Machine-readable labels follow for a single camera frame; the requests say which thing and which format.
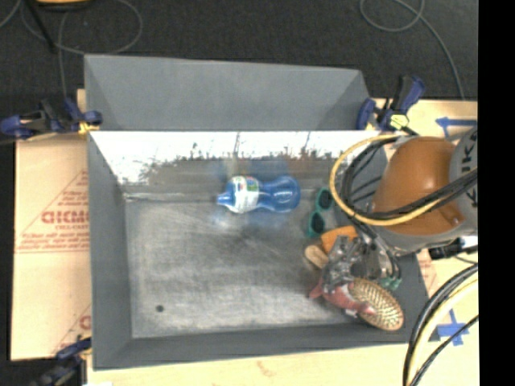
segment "black floor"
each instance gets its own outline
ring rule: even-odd
[[[479,0],[97,0],[39,10],[63,47],[52,54],[18,0],[0,0],[0,118],[83,84],[81,52],[357,68],[373,97],[415,74],[426,98],[477,99]],[[423,5],[422,15],[416,14]],[[27,384],[51,363],[9,363],[13,147],[0,147],[0,385]]]

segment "cable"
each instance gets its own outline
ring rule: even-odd
[[[115,48],[112,51],[107,51],[107,53],[114,54],[114,53],[121,53],[123,51],[129,50],[130,48],[132,48],[132,46],[134,46],[139,41],[139,39],[141,38],[142,32],[143,32],[143,18],[140,15],[139,11],[136,9],[136,7],[131,5],[126,0],[111,0],[111,1],[119,2],[122,5],[129,7],[130,10],[134,13],[136,19],[138,20],[138,31],[136,32],[136,35],[134,36],[134,38],[122,47]],[[66,13],[63,14],[63,18],[61,19],[60,26],[59,26],[59,35],[58,35],[58,39],[57,39],[57,43],[56,43],[56,46],[58,48],[58,61],[59,61],[59,70],[60,70],[61,89],[63,90],[64,96],[67,96],[67,87],[66,87],[66,78],[65,78],[65,73],[64,73],[63,51],[66,51],[66,52],[69,52],[72,54],[76,54],[76,55],[82,55],[82,56],[87,54],[87,51],[78,50],[73,47],[65,46],[62,43],[63,33],[64,33],[64,24],[66,23],[66,21],[68,19],[69,13],[70,12],[67,11]],[[27,23],[27,20],[25,19],[23,10],[21,10],[21,14],[22,14],[21,17],[22,17],[22,21],[23,21],[25,28],[28,29],[29,32],[32,33],[38,39],[44,40],[44,37],[38,31],[34,30]]]
[[[431,334],[433,333],[437,325],[441,322],[443,316],[448,314],[456,303],[460,302],[465,296],[467,296],[473,290],[477,290],[477,288],[478,279],[476,278],[467,283],[466,285],[464,285],[463,287],[456,290],[453,294],[449,296],[449,298],[446,301],[440,303],[435,312],[431,315],[431,320],[423,327],[419,337],[417,338],[414,344],[413,353],[408,364],[408,384],[410,384],[410,381],[413,379],[415,372],[418,370],[416,368],[416,365],[418,362],[418,355],[420,354],[422,349],[422,345],[426,344],[427,340],[429,340]]]
[[[436,348],[435,351],[433,351],[427,360],[422,364],[420,367],[420,370],[417,372],[417,374],[414,376],[413,380],[411,380],[410,386],[417,386],[417,384],[422,379],[422,376],[426,373],[429,366],[433,363],[433,361],[436,359],[436,357],[442,352],[445,347],[449,345],[455,338],[457,338],[459,335],[461,335],[463,332],[465,332],[467,329],[469,329],[472,325],[477,323],[480,319],[479,315],[476,315],[474,318],[469,320],[467,324],[460,327],[450,338],[448,338],[445,342],[443,342],[439,347]]]
[[[368,156],[368,160],[365,162],[365,165],[368,165],[371,161],[371,157],[375,155],[379,148],[381,148],[384,144],[394,142],[399,137],[400,136],[398,135],[391,135],[387,138],[377,137],[365,139],[363,142],[356,144],[355,146],[351,147],[346,152],[344,152],[339,157],[339,159],[337,159],[336,164],[333,167],[332,175],[329,179],[329,185],[330,188],[333,187],[332,194],[335,196],[336,203],[349,216],[356,218],[362,223],[377,226],[403,223],[425,213],[426,211],[442,207],[443,205],[449,203],[453,199],[465,193],[468,189],[470,189],[470,187],[477,183],[477,169],[474,169],[466,175],[461,176],[456,180],[448,183],[446,186],[439,188],[437,191],[434,191],[429,195],[422,197],[421,199],[415,200],[414,202],[408,203],[405,206],[397,207],[391,211],[380,211],[374,213],[369,213],[367,211],[361,210],[353,204],[353,201],[365,199],[369,197],[371,194],[368,193],[367,195],[360,196],[357,199],[352,199],[352,181],[356,177],[357,173],[359,173],[363,169],[363,167],[360,167],[359,169],[357,169],[357,172],[355,173],[358,164],[361,162],[364,156]],[[363,144],[366,142],[370,142],[371,144],[353,159],[351,164],[348,165],[347,169],[344,172],[344,177],[340,188],[341,196],[335,195],[336,186],[334,182],[340,164],[355,149],[363,146]]]
[[[453,76],[455,78],[455,82],[456,82],[456,86],[458,87],[459,95],[460,95],[460,97],[462,99],[464,99],[465,95],[464,95],[463,86],[462,86],[461,80],[459,78],[458,70],[457,70],[457,68],[456,68],[456,66],[454,64],[454,61],[453,61],[452,57],[451,57],[451,53],[447,49],[447,46],[443,42],[443,40],[440,37],[440,35],[438,34],[438,32],[422,16],[422,12],[423,12],[423,10],[425,8],[426,0],[420,0],[420,7],[418,8],[418,10],[415,10],[413,7],[409,6],[408,4],[403,2],[402,0],[387,0],[389,2],[395,2],[399,6],[405,8],[408,11],[410,11],[411,13],[415,14],[415,17],[413,18],[413,20],[411,20],[408,24],[406,24],[405,26],[396,27],[396,28],[384,27],[384,26],[382,26],[382,25],[380,25],[378,23],[375,23],[369,16],[367,16],[367,14],[365,13],[365,3],[367,1],[368,0],[360,0],[360,13],[361,13],[361,15],[363,16],[363,18],[365,19],[365,21],[368,24],[370,24],[372,27],[377,28],[378,30],[386,31],[386,32],[389,32],[389,33],[398,33],[400,31],[406,31],[406,30],[410,29],[411,27],[413,27],[419,21],[422,22],[427,27],[427,29],[436,38],[436,40],[438,41],[440,47],[442,48],[443,52],[445,53],[445,56],[447,57],[447,61],[451,65],[452,74],[453,74]]]
[[[10,11],[10,13],[0,22],[0,29],[2,27],[4,27],[14,17],[14,15],[18,11],[19,7],[21,6],[21,4],[22,4],[22,0],[16,1],[16,3],[14,4],[14,7]]]
[[[420,216],[421,214],[425,213],[426,211],[429,211],[432,209],[433,206],[438,204],[441,199],[437,199],[434,201],[430,201],[429,203],[426,203],[422,205],[421,207],[418,207],[414,209],[413,211],[410,211],[404,215],[400,215],[398,217],[395,217],[393,219],[387,219],[387,220],[376,220],[371,219],[367,216],[363,216],[362,214],[359,214],[355,209],[350,208],[337,194],[336,192],[336,185],[335,185],[335,179],[336,179],[336,173],[340,167],[340,164],[356,149],[362,147],[363,145],[380,141],[380,140],[386,140],[386,139],[393,139],[398,138],[399,136],[397,134],[382,134],[379,136],[376,136],[375,138],[368,138],[365,140],[362,140],[361,142],[358,142],[354,146],[351,146],[347,151],[343,152],[341,156],[338,157],[336,160],[334,166],[332,167],[331,174],[329,176],[329,189],[332,193],[332,196],[335,200],[335,203],[345,212],[348,216],[366,224],[371,224],[373,226],[393,226],[395,224],[404,223],[408,220],[412,220],[417,216]]]
[[[435,292],[435,294],[431,297],[431,299],[429,299],[429,301],[420,312],[417,322],[414,324],[413,330],[411,332],[410,342],[406,352],[406,358],[402,372],[403,385],[406,386],[408,384],[408,367],[410,366],[410,361],[412,359],[414,345],[420,335],[421,330],[426,325],[427,319],[431,316],[436,306],[438,306],[445,298],[449,296],[450,293],[452,293],[453,290],[459,287],[470,276],[477,273],[478,270],[479,265],[472,265],[451,277]]]

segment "gray bin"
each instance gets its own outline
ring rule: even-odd
[[[427,299],[414,256],[396,292],[405,327],[379,331],[307,294],[315,194],[353,131],[361,74],[130,56],[85,58],[96,369],[405,342]],[[384,168],[374,160],[360,181]],[[232,175],[293,175],[291,213],[215,204]],[[339,209],[328,226],[342,224]]]

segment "clamp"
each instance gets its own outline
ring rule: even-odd
[[[401,76],[391,103],[387,99],[383,108],[379,109],[371,98],[363,102],[358,111],[356,129],[364,130],[370,124],[380,131],[404,130],[408,134],[416,134],[407,127],[410,122],[407,113],[425,90],[425,84],[417,76]]]
[[[48,100],[41,100],[37,110],[15,114],[0,121],[0,132],[14,140],[27,140],[48,133],[81,133],[98,128],[103,121],[101,113],[91,110],[82,113],[70,98],[64,99],[62,109],[54,109]]]
[[[57,352],[55,367],[43,373],[37,380],[32,380],[29,386],[61,386],[66,384],[81,368],[84,360],[80,354],[92,346],[91,338],[79,339],[74,344]]]

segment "bin floor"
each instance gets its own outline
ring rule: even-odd
[[[346,322],[307,297],[319,270],[303,256],[314,204],[234,214],[214,202],[126,205],[135,338]]]

